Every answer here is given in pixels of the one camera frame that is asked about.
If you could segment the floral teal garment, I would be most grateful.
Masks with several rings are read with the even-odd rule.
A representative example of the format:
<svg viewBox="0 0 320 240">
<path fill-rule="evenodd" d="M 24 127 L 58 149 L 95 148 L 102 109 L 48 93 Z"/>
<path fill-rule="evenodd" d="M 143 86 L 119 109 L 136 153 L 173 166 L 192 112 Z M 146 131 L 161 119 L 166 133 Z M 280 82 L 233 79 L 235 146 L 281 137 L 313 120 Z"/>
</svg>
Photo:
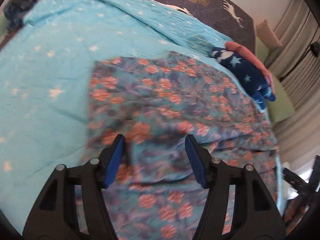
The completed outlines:
<svg viewBox="0 0 320 240">
<path fill-rule="evenodd" d="M 103 191 L 119 239 L 192 238 L 208 192 L 185 152 L 189 134 L 228 165 L 253 165 L 278 198 L 278 146 L 268 118 L 228 74 L 186 55 L 96 61 L 87 134 L 83 163 L 117 135 L 126 140 L 116 179 Z"/>
</svg>

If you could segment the blue clothes pile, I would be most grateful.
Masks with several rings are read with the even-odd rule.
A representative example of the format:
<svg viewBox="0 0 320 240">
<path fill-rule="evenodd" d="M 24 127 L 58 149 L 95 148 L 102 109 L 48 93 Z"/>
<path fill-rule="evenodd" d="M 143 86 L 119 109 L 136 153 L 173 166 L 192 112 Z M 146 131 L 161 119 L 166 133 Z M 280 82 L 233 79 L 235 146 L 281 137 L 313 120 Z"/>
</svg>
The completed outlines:
<svg viewBox="0 0 320 240">
<path fill-rule="evenodd" d="M 10 0 L 4 7 L 7 29 L 13 31 L 23 25 L 24 15 L 31 10 L 38 0 Z"/>
</svg>

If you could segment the beige curtain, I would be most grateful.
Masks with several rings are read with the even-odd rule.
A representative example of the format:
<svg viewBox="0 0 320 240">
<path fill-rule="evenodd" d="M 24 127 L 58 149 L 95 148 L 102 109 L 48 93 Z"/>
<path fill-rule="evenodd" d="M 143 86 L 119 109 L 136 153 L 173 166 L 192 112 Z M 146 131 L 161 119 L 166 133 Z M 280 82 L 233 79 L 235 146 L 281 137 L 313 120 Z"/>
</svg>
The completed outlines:
<svg viewBox="0 0 320 240">
<path fill-rule="evenodd" d="M 319 25 L 304 0 L 292 0 L 275 33 L 283 46 L 266 61 L 281 82 L 295 114 L 274 126 L 280 156 L 293 170 L 319 154 L 319 57 L 309 51 L 319 41 Z"/>
</svg>

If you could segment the green pillow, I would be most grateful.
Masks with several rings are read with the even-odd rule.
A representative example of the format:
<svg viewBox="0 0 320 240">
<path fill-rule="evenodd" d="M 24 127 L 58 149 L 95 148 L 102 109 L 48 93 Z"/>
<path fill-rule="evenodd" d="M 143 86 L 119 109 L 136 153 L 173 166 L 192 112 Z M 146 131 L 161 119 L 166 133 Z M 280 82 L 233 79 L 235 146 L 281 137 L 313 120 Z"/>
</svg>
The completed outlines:
<svg viewBox="0 0 320 240">
<path fill-rule="evenodd" d="M 256 56 L 265 64 L 270 50 L 267 46 L 257 37 L 256 38 Z M 272 125 L 284 121 L 295 114 L 295 108 L 290 100 L 287 92 L 279 80 L 273 75 L 274 88 L 276 92 L 276 100 L 274 102 L 267 101 L 267 110 Z"/>
</svg>

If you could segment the navy star folded garment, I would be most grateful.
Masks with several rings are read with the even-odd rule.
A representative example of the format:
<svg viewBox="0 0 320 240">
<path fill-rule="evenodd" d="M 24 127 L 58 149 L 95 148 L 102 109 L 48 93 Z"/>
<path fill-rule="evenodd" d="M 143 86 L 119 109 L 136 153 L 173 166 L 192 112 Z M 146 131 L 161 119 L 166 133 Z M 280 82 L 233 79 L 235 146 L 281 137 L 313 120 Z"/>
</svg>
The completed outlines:
<svg viewBox="0 0 320 240">
<path fill-rule="evenodd" d="M 238 52 L 213 47 L 210 56 L 233 73 L 245 92 L 255 100 L 262 111 L 266 109 L 266 101 L 276 100 L 272 87 L 263 73 Z"/>
</svg>

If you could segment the black floor lamp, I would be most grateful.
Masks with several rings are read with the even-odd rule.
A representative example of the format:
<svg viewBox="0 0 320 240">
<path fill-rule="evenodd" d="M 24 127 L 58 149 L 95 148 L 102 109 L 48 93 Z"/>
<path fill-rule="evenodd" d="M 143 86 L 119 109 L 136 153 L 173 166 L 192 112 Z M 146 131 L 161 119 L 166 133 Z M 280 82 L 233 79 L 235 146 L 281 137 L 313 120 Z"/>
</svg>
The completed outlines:
<svg viewBox="0 0 320 240">
<path fill-rule="evenodd" d="M 319 57 L 320 44 L 319 42 L 313 42 L 310 44 L 307 51 L 300 57 L 300 59 L 296 62 L 296 64 L 283 76 L 280 77 L 279 81 L 284 81 L 296 68 L 297 66 L 305 59 L 305 57 L 311 53 L 314 57 Z"/>
</svg>

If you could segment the light blue star blanket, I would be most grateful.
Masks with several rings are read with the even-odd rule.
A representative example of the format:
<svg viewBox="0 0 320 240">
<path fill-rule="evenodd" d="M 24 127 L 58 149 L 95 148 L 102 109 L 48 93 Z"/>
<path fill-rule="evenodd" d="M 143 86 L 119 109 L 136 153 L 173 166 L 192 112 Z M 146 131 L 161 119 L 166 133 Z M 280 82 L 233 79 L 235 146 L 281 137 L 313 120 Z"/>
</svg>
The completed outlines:
<svg viewBox="0 0 320 240">
<path fill-rule="evenodd" d="M 148 0 L 42 0 L 1 51 L 1 209 L 22 231 L 53 169 L 84 164 L 96 61 L 174 51 L 210 58 L 230 37 Z"/>
</svg>

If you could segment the beige pillow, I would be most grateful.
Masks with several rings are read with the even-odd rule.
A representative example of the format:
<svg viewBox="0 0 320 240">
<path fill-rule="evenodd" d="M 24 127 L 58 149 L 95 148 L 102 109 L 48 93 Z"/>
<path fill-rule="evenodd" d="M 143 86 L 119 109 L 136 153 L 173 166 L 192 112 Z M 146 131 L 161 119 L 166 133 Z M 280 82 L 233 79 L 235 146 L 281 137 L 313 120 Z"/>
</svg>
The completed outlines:
<svg viewBox="0 0 320 240">
<path fill-rule="evenodd" d="M 281 48 L 283 44 L 272 30 L 267 19 L 256 25 L 257 37 L 270 50 Z"/>
</svg>

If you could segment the pink folded garment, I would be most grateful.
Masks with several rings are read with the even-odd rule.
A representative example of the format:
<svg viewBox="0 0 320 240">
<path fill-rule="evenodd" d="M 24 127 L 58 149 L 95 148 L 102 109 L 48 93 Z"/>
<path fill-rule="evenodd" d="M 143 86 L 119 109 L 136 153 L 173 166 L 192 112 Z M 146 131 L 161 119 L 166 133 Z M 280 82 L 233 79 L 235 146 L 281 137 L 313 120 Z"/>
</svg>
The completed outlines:
<svg viewBox="0 0 320 240">
<path fill-rule="evenodd" d="M 246 59 L 248 62 L 253 64 L 265 77 L 267 83 L 272 88 L 272 93 L 275 94 L 275 88 L 274 88 L 274 80 L 272 74 L 269 72 L 269 70 L 264 66 L 264 64 L 246 47 L 236 43 L 236 42 L 226 42 L 225 48 L 227 50 L 233 51 L 238 53 L 241 57 Z"/>
</svg>

